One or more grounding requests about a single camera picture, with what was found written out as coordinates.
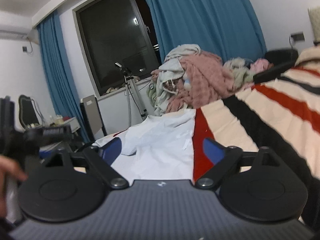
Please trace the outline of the person left hand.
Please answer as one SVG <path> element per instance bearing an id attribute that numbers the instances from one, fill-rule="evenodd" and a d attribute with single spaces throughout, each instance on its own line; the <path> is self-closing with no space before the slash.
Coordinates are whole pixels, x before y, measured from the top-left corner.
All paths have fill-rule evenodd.
<path id="1" fill-rule="evenodd" d="M 19 163 L 14 159 L 8 158 L 6 156 L 1 155 L 1 202 L 0 202 L 0 211 L 1 211 L 1 218 L 6 217 L 7 215 L 7 204 L 5 200 L 5 185 L 6 185 L 6 177 L 12 176 L 14 179 L 19 181 L 25 181 L 28 176 L 27 174 L 21 169 Z"/>

